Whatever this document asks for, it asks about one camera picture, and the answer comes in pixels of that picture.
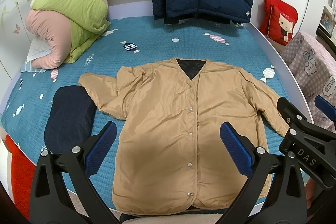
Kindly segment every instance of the folded navy garment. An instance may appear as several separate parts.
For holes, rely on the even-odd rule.
[[[85,88],[78,85],[59,88],[44,130],[46,147],[54,154],[61,154],[83,145],[91,136],[96,109]]]

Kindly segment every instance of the butterfly decal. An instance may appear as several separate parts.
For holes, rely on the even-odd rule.
[[[19,30],[20,30],[20,26],[19,25],[16,25],[16,30],[13,32],[15,34],[19,34]]]

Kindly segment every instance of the bolt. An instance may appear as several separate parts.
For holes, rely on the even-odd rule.
[[[263,147],[257,147],[257,152],[259,153],[259,154],[263,154],[263,153],[265,153],[265,149],[263,148]]]
[[[47,156],[48,154],[49,154],[48,150],[43,150],[43,151],[41,152],[41,156],[42,156],[42,157],[45,157],[45,156]]]
[[[290,134],[292,134],[293,136],[296,135],[296,131],[295,131],[294,129],[292,129],[292,128],[289,130],[289,132],[290,132]]]
[[[289,156],[290,158],[294,158],[294,157],[295,157],[295,154],[294,154],[294,152],[289,151],[289,152],[288,152],[288,156]]]
[[[73,153],[78,153],[79,151],[81,151],[81,148],[79,146],[75,146],[72,148],[71,150]]]

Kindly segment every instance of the red pillow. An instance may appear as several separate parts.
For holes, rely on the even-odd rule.
[[[273,6],[267,36],[281,45],[287,45],[292,39],[294,25],[294,19]]]
[[[290,18],[292,18],[294,20],[293,21],[294,24],[297,22],[298,14],[293,6],[290,6],[286,2],[283,2],[282,0],[264,0],[264,2],[265,2],[264,9],[266,12],[266,16],[259,29],[263,35],[268,34],[268,25],[271,16],[271,7],[276,6],[281,12],[285,13]]]

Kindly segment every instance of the pink gingham cloth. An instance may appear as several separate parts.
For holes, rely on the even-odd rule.
[[[314,103],[321,95],[333,106],[336,105],[336,61],[311,35],[298,32],[280,52],[281,57],[298,82],[314,123],[335,132],[334,124]]]

